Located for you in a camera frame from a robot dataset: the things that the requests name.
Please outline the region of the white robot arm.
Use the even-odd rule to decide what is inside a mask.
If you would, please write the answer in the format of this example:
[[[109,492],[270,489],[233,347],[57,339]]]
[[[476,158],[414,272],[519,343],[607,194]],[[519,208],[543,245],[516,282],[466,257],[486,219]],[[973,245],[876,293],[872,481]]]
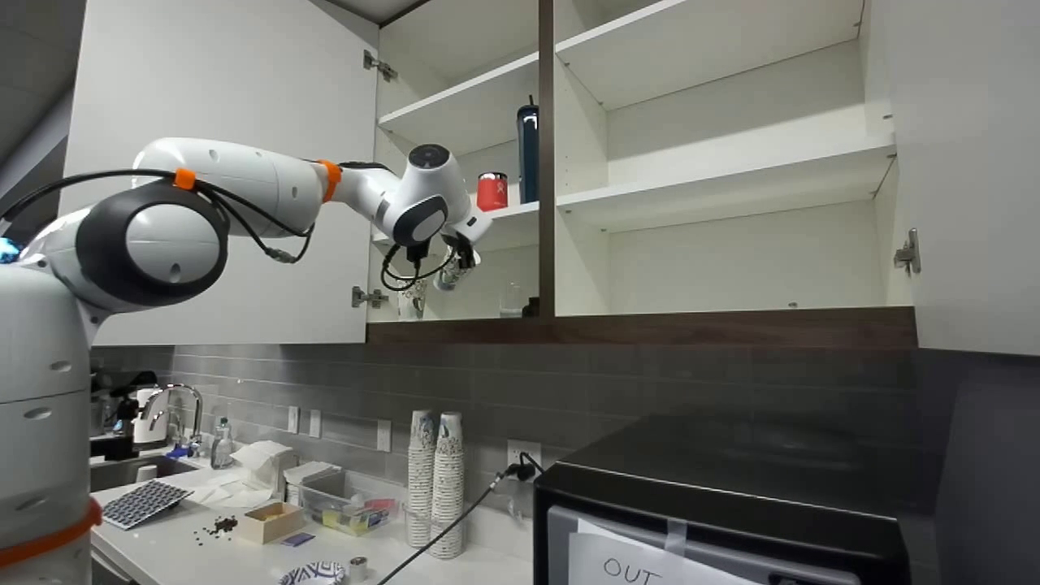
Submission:
[[[435,240],[479,263],[492,219],[438,144],[400,171],[201,137],[147,144],[127,190],[45,226],[0,266],[0,585],[91,585],[88,356],[119,314],[201,295],[226,266],[226,240],[276,253],[304,240],[329,203],[356,211],[395,252]]]

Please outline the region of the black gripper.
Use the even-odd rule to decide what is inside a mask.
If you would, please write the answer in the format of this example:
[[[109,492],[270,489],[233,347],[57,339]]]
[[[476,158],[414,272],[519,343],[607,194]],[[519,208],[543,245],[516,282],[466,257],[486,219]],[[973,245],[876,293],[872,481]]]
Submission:
[[[442,245],[451,252],[451,260],[461,269],[481,266],[481,253],[476,252],[476,245],[492,230],[492,226],[493,226],[492,216],[470,211],[467,219],[442,230]]]

